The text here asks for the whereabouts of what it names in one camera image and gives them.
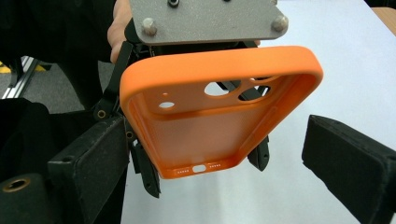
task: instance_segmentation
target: table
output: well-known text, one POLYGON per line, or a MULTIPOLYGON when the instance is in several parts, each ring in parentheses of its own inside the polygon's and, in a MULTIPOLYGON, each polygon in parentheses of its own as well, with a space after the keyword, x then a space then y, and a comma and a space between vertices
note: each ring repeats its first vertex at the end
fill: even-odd
POLYGON ((396 9, 390 7, 373 7, 373 12, 396 35, 396 9))
POLYGON ((396 149, 396 37, 362 0, 288 0, 278 7, 290 28, 261 47, 305 46, 325 77, 270 133, 267 168, 260 173, 244 160, 221 172, 161 180, 155 199, 131 164, 122 223, 358 223, 303 166, 306 124, 310 114, 337 119, 396 149))

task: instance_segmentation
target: screw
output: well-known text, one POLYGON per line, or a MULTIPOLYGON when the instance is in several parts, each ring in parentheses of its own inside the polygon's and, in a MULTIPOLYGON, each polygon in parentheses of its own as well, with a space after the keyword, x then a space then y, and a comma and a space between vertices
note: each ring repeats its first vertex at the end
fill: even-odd
POLYGON ((289 26, 289 19, 285 16, 278 16, 272 22, 272 28, 278 32, 282 32, 289 26))
POLYGON ((168 0, 169 7, 178 7, 178 0, 168 0))
POLYGON ((145 18, 142 22, 143 31, 146 35, 155 35, 157 34, 157 27, 155 26, 154 19, 145 18))

